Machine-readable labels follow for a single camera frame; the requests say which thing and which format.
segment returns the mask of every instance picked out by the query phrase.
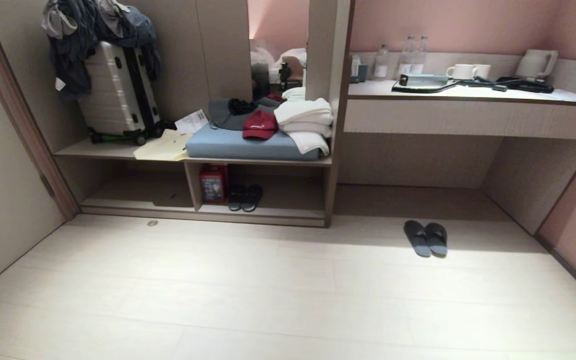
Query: red cap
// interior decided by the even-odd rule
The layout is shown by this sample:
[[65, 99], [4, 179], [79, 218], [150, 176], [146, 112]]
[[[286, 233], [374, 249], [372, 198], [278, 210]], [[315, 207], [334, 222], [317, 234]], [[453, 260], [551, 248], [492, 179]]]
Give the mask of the red cap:
[[274, 114], [257, 110], [244, 122], [244, 138], [268, 140], [277, 132], [277, 119]]

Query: red box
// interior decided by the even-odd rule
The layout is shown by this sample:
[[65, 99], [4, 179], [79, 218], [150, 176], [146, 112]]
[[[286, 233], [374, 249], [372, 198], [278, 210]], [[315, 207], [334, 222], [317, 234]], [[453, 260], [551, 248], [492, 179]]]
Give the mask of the red box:
[[208, 165], [199, 174], [204, 203], [224, 203], [228, 192], [228, 166]]

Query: black slipper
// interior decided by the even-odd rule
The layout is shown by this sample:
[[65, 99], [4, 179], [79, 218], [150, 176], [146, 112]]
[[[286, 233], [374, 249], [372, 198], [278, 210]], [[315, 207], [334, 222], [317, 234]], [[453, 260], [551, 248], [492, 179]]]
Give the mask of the black slipper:
[[417, 255], [424, 258], [429, 258], [432, 255], [430, 246], [426, 242], [426, 230], [422, 224], [414, 220], [406, 221], [404, 232]]
[[231, 210], [231, 212], [241, 210], [245, 196], [246, 186], [231, 185], [230, 192], [228, 192], [228, 209]]
[[425, 238], [430, 246], [430, 251], [436, 256], [443, 258], [448, 255], [448, 233], [446, 228], [438, 223], [429, 223], [425, 226]]
[[247, 213], [254, 212], [254, 210], [257, 209], [259, 201], [261, 200], [262, 194], [263, 191], [261, 186], [250, 185], [246, 190], [246, 195], [244, 196], [244, 200], [241, 203], [241, 209]]

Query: blue cushion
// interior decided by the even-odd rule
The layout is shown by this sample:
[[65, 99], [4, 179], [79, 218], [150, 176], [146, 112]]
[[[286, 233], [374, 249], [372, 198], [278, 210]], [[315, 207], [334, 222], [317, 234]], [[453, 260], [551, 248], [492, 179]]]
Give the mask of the blue cushion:
[[293, 139], [281, 131], [267, 140], [244, 139], [242, 131], [212, 129], [209, 123], [185, 146], [191, 158], [315, 161], [320, 156], [318, 148], [302, 154]]

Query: suitcase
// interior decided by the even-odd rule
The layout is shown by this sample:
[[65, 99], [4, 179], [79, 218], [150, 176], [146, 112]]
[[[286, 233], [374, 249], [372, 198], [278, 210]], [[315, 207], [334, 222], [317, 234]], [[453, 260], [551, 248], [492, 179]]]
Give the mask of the suitcase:
[[91, 93], [78, 100], [93, 143], [101, 135], [134, 139], [144, 145], [147, 137], [160, 137], [160, 121], [151, 82], [139, 48], [123, 48], [101, 41], [85, 61]]

